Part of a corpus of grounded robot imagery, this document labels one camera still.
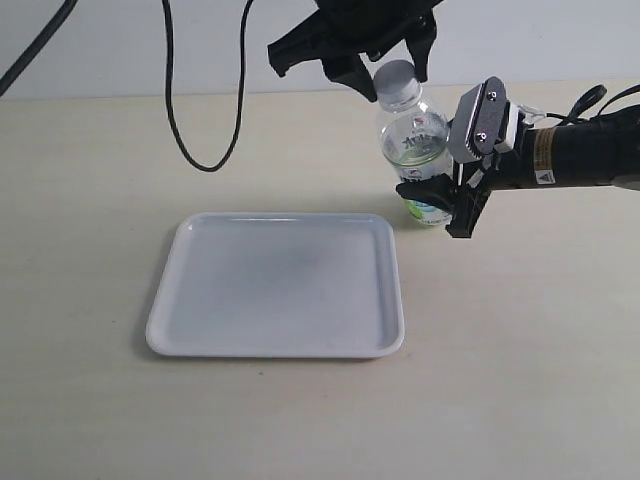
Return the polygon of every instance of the white bottle cap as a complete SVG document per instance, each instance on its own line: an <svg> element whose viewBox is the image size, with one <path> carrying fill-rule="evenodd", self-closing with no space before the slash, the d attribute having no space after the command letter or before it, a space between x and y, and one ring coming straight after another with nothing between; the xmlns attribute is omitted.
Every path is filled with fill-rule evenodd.
<svg viewBox="0 0 640 480"><path fill-rule="evenodd" d="M416 78L415 67L406 60L385 63L374 75L373 86L380 107L392 113L406 110L422 95L422 85Z"/></svg>

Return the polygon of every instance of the robotic arm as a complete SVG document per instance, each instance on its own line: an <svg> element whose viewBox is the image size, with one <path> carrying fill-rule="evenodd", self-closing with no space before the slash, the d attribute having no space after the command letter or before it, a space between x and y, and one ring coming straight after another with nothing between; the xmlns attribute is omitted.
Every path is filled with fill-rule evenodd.
<svg viewBox="0 0 640 480"><path fill-rule="evenodd" d="M282 77L307 60L322 61L327 78L376 101L360 54L379 60L404 40L418 79L427 81L436 38L432 9L441 0L315 0L318 11L269 45L269 61ZM632 87L606 105L640 92ZM578 118L606 94L587 92L558 126L534 130L544 113L509 101L502 81L489 78L458 105L448 149L453 177L405 182L398 194L452 215L452 237L470 238L493 190L615 185L640 190L640 106L586 120Z"/></svg>

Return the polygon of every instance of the white tray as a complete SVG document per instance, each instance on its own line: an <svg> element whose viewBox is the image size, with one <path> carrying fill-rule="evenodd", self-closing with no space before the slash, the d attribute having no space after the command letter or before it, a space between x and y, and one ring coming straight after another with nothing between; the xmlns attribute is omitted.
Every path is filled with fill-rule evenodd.
<svg viewBox="0 0 640 480"><path fill-rule="evenodd" d="M404 339L392 229L377 215L195 215L146 336L161 355L389 355Z"/></svg>

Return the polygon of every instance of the plastic bottle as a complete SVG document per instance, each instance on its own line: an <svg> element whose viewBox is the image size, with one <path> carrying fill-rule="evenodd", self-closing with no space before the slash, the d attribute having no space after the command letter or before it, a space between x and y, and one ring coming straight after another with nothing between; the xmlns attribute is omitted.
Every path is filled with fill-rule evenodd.
<svg viewBox="0 0 640 480"><path fill-rule="evenodd" d="M447 151L449 126L417 80L414 66L393 60L375 74L374 86L381 111L377 127L382 153L405 182L452 174ZM423 225L444 225L451 216L421 202L405 201L411 215Z"/></svg>

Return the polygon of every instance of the white wall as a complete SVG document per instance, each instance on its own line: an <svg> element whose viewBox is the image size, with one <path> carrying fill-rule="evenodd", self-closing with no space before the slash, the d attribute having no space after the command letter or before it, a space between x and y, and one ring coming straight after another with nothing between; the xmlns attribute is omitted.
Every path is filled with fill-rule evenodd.
<svg viewBox="0 0 640 480"><path fill-rule="evenodd" d="M0 0L0 71L61 2ZM233 91L244 0L173 4L177 92ZM267 61L267 44L314 7L312 0L256 0L248 32L250 91L335 88L318 62L279 79ZM492 74L507 81L640 77L636 0L445 0L435 12L440 35L429 69L434 84L473 83ZM158 94L163 35L160 0L80 0L7 98Z"/></svg>

